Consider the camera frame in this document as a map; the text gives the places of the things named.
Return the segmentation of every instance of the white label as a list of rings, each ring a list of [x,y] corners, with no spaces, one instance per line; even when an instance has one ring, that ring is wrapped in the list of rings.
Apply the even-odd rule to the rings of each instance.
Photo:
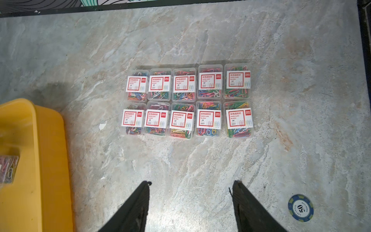
[[[222,72],[201,72],[198,76],[198,89],[221,89],[223,82]]]
[[[128,76],[126,83],[126,92],[146,92],[147,77],[146,76]]]
[[[249,89],[250,71],[227,71],[227,89]]]
[[[150,76],[149,92],[169,92],[171,87],[171,75]]]
[[[170,117],[171,129],[193,130],[194,112],[172,110]]]
[[[196,77],[193,76],[175,76],[174,93],[196,92]]]
[[[254,127],[251,108],[226,110],[226,114],[228,129]]]
[[[310,213],[308,203],[303,200],[296,200],[292,204],[292,210],[299,218],[306,218]]]
[[[167,128],[168,119],[169,119],[168,110],[147,110],[144,126]]]
[[[123,127],[143,127],[144,110],[125,109],[122,114]]]
[[[197,128],[220,129],[221,110],[197,110]]]

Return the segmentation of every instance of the gray stone floor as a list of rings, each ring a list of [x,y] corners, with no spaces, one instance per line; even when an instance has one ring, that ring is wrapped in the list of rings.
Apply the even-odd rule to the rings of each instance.
[[[128,69],[241,61],[252,71],[253,139],[119,135]],[[97,231],[143,180],[153,182],[146,231],[236,231],[236,179],[288,231],[371,230],[356,0],[0,19],[0,102],[19,97],[65,119],[78,232]],[[296,193],[314,203],[309,222],[289,214]]]

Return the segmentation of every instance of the yellow container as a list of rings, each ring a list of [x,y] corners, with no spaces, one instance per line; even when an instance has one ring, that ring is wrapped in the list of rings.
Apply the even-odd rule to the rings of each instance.
[[[0,189],[0,232],[73,231],[62,116],[26,99],[0,105],[0,152],[6,147],[20,158]]]

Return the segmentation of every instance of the blue poker chip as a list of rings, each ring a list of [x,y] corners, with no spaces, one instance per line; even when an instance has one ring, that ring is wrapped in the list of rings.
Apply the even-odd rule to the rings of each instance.
[[[288,203],[290,214],[300,222],[307,222],[314,214],[313,203],[304,195],[293,195]]]

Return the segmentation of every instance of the clear plastic lid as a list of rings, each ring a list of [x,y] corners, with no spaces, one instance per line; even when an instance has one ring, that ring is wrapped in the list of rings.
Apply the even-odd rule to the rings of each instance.
[[[222,115],[220,101],[197,101],[196,102],[196,136],[214,137],[220,136]]]
[[[226,115],[225,123],[228,138],[254,137],[251,105],[247,101],[227,101],[223,105],[223,111]]]
[[[171,128],[169,130],[169,136],[174,138],[191,139],[194,130],[195,112],[196,107],[193,104],[173,102],[171,104]]]
[[[195,68],[174,69],[171,99],[174,102],[195,102],[198,86],[197,80]]]
[[[148,100],[170,101],[172,93],[171,68],[153,68],[150,70]]]
[[[198,90],[199,99],[221,99],[223,89],[223,66],[200,65],[198,67]]]
[[[150,72],[148,70],[129,70],[125,88],[125,99],[129,101],[145,102]]]
[[[129,102],[122,112],[121,135],[143,135],[147,105],[141,102]]]
[[[166,111],[164,115],[161,113],[158,113],[157,110],[162,110]],[[148,114],[155,114],[156,118],[155,120],[158,121],[158,123],[155,123],[155,125],[159,126],[161,122],[164,123],[165,128],[159,128],[159,127],[149,127],[148,126]],[[146,118],[144,120],[144,133],[145,134],[153,134],[153,135],[158,135],[158,136],[167,136],[168,132],[168,127],[169,127],[169,118],[170,118],[170,103],[167,102],[158,102],[158,101],[149,101],[147,103],[147,113],[146,113]]]
[[[224,66],[224,99],[242,100],[250,97],[250,75],[246,63],[230,63]]]

